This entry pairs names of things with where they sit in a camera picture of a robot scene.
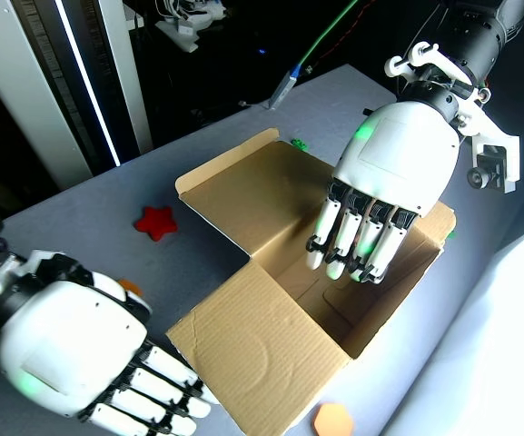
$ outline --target cardboard box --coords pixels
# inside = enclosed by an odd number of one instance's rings
[[[380,285],[305,265],[332,168],[264,131],[177,180],[181,199],[251,260],[167,335],[248,436],[283,434],[356,359],[441,254],[438,203]]]

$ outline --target red star-shaped object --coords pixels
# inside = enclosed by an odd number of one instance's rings
[[[155,242],[161,241],[166,233],[177,231],[177,223],[173,219],[173,209],[166,206],[162,209],[147,206],[143,208],[143,218],[134,223],[139,232],[149,233]]]

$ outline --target led light strip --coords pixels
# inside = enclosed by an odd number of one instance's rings
[[[70,46],[72,47],[72,51],[74,52],[76,63],[78,64],[80,74],[84,79],[86,90],[88,91],[88,95],[90,96],[90,100],[92,101],[92,106],[94,107],[94,111],[96,112],[96,116],[98,117],[98,121],[100,122],[100,126],[102,127],[102,131],[104,133],[104,137],[106,138],[106,142],[108,143],[108,148],[110,148],[110,153],[113,156],[114,163],[116,164],[116,166],[120,166],[120,159],[118,159],[118,154],[116,154],[116,150],[114,149],[113,140],[108,132],[108,127],[106,127],[106,122],[104,121],[104,117],[102,115],[102,112],[100,111],[98,100],[96,100],[96,94],[94,93],[94,89],[92,89],[92,84],[90,83],[90,78],[88,77],[88,73],[86,72],[86,67],[84,66],[82,56],[80,55],[80,49],[76,44],[74,32],[72,32],[72,27],[70,26],[70,22],[68,21],[68,15],[65,12],[64,4],[62,3],[62,0],[55,0],[55,5],[57,6],[58,12],[60,13],[60,18],[62,18],[62,24],[64,25],[65,33],[68,36],[68,41],[70,41]]]

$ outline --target red cable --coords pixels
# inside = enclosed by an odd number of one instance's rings
[[[352,33],[352,31],[354,30],[354,27],[356,27],[356,25],[361,20],[361,17],[362,17],[362,14],[364,14],[364,11],[366,11],[372,4],[376,3],[376,1],[377,0],[370,0],[369,3],[367,3],[365,6],[362,7],[361,12],[359,13],[359,16],[356,17],[356,20],[354,20],[354,23],[352,24],[351,28],[346,31],[346,33],[341,37],[341,39],[339,39],[338,42],[328,52],[326,52],[325,54],[323,54],[322,56],[318,58],[318,60],[314,64],[314,67],[320,62],[322,58],[328,56],[330,53],[336,50],[336,48],[342,43],[342,41],[344,41],[347,38],[347,36]]]

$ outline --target table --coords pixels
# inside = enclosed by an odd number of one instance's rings
[[[88,269],[138,284],[154,308],[149,332],[167,347],[167,328],[247,261],[244,252],[177,199],[175,179],[268,127],[278,127],[284,140],[301,138],[311,154],[335,164],[364,119],[363,108],[392,101],[389,91],[342,66],[294,88],[276,111],[255,105],[9,218],[3,236],[17,253],[63,251]],[[524,202],[521,189],[504,196],[469,188],[469,147],[461,147],[460,154],[441,197],[456,210],[455,238],[361,357],[323,394],[323,401],[347,407],[360,435],[384,429]],[[171,205],[179,232],[159,243],[138,233],[132,223],[145,205]],[[454,271],[459,279],[446,280]],[[310,422],[307,416],[288,436],[312,434]],[[0,375],[0,436],[28,434],[107,433],[39,408]],[[216,407],[196,434],[241,432]]]

